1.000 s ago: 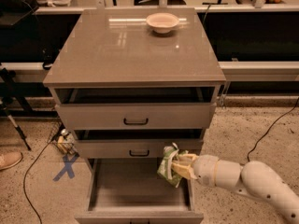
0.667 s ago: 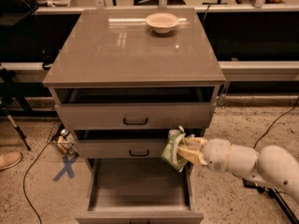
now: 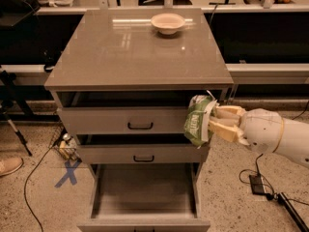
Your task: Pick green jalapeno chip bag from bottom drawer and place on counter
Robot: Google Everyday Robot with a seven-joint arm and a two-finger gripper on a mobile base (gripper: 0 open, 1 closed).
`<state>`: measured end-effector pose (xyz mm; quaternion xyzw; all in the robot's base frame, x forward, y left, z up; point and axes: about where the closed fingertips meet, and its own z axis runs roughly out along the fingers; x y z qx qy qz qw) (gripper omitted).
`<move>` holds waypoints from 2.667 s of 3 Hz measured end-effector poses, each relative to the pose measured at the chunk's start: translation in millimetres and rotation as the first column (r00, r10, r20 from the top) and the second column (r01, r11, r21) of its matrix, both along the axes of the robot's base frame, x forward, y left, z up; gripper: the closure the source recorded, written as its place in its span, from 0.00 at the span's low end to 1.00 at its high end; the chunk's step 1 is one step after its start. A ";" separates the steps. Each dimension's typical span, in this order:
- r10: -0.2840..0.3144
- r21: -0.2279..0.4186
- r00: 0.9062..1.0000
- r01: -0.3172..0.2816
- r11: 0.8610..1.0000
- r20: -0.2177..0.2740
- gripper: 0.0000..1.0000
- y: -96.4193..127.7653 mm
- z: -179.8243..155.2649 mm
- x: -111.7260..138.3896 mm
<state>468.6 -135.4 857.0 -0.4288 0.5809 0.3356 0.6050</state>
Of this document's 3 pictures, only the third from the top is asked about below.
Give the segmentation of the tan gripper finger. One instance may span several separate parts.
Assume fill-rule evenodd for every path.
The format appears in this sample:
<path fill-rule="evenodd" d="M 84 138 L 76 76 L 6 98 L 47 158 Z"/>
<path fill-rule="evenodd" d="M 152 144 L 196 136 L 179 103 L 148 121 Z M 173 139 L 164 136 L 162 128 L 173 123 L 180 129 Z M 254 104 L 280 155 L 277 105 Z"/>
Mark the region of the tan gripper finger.
<path fill-rule="evenodd" d="M 222 105 L 217 106 L 213 110 L 211 120 L 215 123 L 232 127 L 238 126 L 241 117 L 245 114 L 246 110 L 237 105 Z"/>
<path fill-rule="evenodd" d="M 209 130 L 229 142 L 237 142 L 239 138 L 239 124 L 231 119 L 210 120 Z"/>

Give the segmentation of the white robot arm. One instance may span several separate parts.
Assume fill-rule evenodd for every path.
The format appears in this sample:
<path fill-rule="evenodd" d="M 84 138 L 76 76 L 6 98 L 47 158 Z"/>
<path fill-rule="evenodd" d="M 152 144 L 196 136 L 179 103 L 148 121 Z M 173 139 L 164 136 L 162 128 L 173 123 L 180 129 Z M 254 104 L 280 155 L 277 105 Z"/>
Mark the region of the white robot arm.
<path fill-rule="evenodd" d="M 277 112 L 241 106 L 217 106 L 208 129 L 229 142 L 259 154 L 277 154 L 309 168 L 309 125 L 286 119 Z"/>

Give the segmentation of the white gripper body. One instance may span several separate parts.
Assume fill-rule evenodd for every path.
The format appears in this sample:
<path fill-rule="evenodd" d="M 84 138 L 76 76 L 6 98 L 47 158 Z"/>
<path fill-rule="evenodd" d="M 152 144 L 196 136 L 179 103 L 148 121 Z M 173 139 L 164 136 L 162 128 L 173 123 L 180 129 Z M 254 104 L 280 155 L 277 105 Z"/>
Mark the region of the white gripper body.
<path fill-rule="evenodd" d="M 282 138 L 284 121 L 277 112 L 258 108 L 241 117 L 240 129 L 249 150 L 259 154 L 273 153 Z"/>

